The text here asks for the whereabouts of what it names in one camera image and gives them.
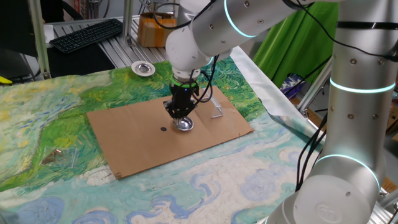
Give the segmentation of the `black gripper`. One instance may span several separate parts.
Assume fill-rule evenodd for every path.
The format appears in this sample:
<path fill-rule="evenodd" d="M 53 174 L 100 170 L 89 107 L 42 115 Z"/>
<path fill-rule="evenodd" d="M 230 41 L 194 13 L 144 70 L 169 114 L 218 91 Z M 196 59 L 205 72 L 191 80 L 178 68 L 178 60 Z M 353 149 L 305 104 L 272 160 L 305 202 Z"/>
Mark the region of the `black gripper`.
<path fill-rule="evenodd" d="M 179 116 L 175 106 L 188 106 L 184 109 L 180 109 L 179 111 L 180 119 L 186 118 L 197 107 L 192 100 L 192 95 L 194 93 L 198 93 L 198 85 L 177 85 L 171 83 L 170 91 L 172 93 L 172 101 L 164 101 L 166 112 L 168 112 L 172 119 L 177 119 Z"/>

